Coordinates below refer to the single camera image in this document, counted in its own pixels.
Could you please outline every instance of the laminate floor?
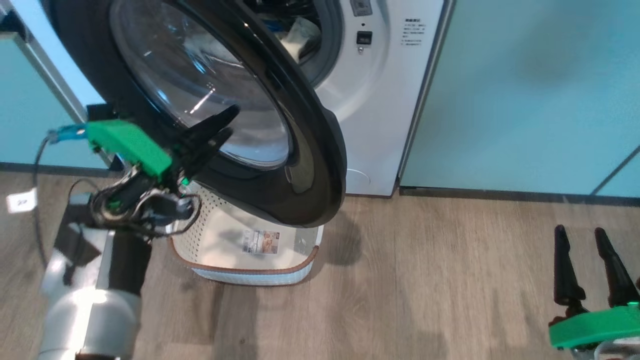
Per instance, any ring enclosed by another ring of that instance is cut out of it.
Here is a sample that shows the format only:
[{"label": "laminate floor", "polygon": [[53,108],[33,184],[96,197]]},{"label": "laminate floor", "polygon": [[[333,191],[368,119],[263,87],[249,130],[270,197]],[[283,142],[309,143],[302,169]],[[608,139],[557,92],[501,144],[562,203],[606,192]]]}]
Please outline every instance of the laminate floor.
[{"label": "laminate floor", "polygon": [[[74,178],[41,176],[52,246]],[[0,195],[28,190],[0,173]],[[553,233],[567,227],[585,306],[607,307],[593,229],[640,276],[640,208],[497,200],[347,198],[314,269],[282,288],[218,284],[158,241],[136,359],[569,359],[551,349]],[[0,210],[0,357],[34,358],[45,299],[31,214]]]}]

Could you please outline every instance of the cabinet door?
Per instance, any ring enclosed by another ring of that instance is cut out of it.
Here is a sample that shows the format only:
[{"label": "cabinet door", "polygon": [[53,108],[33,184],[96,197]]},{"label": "cabinet door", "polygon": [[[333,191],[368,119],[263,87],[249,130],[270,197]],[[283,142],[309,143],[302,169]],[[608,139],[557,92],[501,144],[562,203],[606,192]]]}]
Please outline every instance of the cabinet door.
[{"label": "cabinet door", "polygon": [[456,3],[401,185],[589,194],[640,138],[640,3]]},{"label": "cabinet door", "polygon": [[[79,119],[20,36],[0,33],[0,54],[0,162],[32,164],[48,130]],[[86,142],[49,146],[41,164],[107,168]]]}]

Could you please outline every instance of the perforated basket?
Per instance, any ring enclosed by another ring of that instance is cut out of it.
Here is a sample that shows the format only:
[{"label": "perforated basket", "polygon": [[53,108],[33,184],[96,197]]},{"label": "perforated basket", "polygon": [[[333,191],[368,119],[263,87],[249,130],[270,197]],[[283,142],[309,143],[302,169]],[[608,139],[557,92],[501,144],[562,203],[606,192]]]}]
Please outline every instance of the perforated basket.
[{"label": "perforated basket", "polygon": [[197,184],[202,212],[170,248],[196,274],[232,284],[275,286],[302,281],[313,266],[323,227],[297,229],[253,216]]}]

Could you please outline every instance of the product label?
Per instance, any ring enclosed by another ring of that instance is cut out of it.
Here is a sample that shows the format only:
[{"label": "product label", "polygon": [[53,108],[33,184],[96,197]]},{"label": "product label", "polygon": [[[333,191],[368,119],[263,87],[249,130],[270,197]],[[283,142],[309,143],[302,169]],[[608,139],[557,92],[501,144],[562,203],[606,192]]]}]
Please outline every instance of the product label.
[{"label": "product label", "polygon": [[6,197],[6,208],[9,214],[25,213],[38,206],[36,188],[24,193],[13,193]]},{"label": "product label", "polygon": [[403,22],[402,46],[420,46],[427,25],[420,18],[407,18]]},{"label": "product label", "polygon": [[265,230],[245,230],[242,251],[250,254],[278,254],[280,233]]}]

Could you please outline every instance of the white paper tag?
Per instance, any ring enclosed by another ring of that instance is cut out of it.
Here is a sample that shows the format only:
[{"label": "white paper tag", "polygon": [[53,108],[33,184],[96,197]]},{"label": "white paper tag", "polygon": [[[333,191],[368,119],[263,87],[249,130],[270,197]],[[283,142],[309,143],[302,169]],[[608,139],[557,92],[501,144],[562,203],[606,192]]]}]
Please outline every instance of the white paper tag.
[{"label": "white paper tag", "polygon": [[13,193],[6,197],[6,207],[9,214],[25,213],[38,206],[36,188],[25,193]]}]

